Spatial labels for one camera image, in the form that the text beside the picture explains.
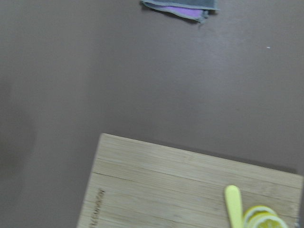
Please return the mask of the bamboo cutting board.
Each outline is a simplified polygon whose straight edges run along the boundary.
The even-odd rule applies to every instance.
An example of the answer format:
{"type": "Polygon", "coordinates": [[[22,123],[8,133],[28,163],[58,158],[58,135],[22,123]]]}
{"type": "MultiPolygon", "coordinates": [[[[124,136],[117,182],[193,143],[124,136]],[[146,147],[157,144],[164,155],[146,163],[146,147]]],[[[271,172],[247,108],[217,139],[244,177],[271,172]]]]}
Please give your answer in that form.
{"type": "Polygon", "coordinates": [[[110,134],[99,139],[79,228],[228,228],[224,189],[295,228],[301,175],[110,134]]]}

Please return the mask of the grey folded cloth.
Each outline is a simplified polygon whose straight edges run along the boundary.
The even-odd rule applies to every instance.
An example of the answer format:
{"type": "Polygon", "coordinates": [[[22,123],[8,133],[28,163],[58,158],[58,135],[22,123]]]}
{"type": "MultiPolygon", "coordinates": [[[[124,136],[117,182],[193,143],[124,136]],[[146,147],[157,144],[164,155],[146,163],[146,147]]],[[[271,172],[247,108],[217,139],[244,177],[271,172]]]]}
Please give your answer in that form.
{"type": "Polygon", "coordinates": [[[141,0],[142,5],[183,19],[203,23],[210,11],[219,11],[217,0],[141,0]]]}

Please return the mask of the yellow plastic knife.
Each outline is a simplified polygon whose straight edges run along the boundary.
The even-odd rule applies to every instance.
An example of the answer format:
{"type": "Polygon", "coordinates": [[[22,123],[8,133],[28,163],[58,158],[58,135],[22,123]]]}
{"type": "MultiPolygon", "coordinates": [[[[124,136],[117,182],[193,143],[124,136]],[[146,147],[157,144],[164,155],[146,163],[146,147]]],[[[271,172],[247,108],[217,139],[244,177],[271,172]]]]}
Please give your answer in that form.
{"type": "Polygon", "coordinates": [[[235,185],[229,185],[224,190],[224,196],[230,226],[232,228],[242,228],[243,204],[240,189],[235,185]]]}

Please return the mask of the upper lemon slices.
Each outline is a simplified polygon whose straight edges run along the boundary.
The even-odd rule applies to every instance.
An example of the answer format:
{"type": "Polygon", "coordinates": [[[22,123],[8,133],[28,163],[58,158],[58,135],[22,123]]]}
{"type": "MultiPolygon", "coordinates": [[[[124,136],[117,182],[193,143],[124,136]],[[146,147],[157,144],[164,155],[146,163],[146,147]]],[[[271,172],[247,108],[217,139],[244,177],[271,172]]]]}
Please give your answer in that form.
{"type": "Polygon", "coordinates": [[[243,216],[244,228],[288,228],[286,222],[270,207],[257,205],[249,208],[243,216]]]}

